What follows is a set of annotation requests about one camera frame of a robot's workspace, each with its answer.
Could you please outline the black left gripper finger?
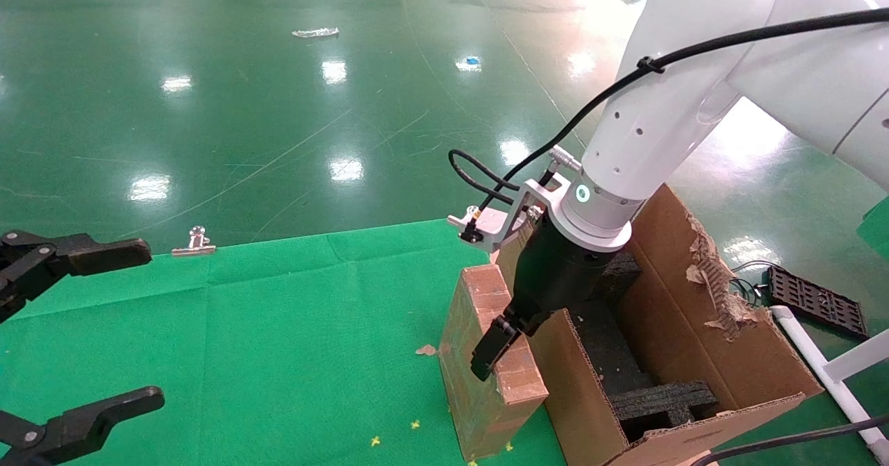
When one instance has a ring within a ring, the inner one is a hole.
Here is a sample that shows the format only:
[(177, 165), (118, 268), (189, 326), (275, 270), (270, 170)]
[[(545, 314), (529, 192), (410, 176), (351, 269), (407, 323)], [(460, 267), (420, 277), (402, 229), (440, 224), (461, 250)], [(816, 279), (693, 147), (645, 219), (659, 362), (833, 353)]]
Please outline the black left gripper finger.
[(87, 234), (2, 233), (1, 321), (19, 313), (66, 276), (91, 276), (150, 263), (143, 239), (97, 242)]
[(115, 425), (164, 405), (164, 392), (147, 386), (67, 410), (45, 424), (2, 411), (1, 441), (9, 450), (1, 464), (58, 465), (89, 456), (104, 447)]

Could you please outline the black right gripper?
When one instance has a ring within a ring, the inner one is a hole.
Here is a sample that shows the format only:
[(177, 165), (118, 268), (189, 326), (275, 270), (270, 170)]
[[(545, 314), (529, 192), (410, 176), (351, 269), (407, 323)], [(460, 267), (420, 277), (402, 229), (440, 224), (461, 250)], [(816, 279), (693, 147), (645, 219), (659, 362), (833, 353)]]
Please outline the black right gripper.
[(492, 321), (472, 352), (473, 375), (487, 381), (520, 337), (532, 336), (554, 312), (587, 301), (618, 253), (580, 247), (542, 217), (518, 255), (510, 311)]

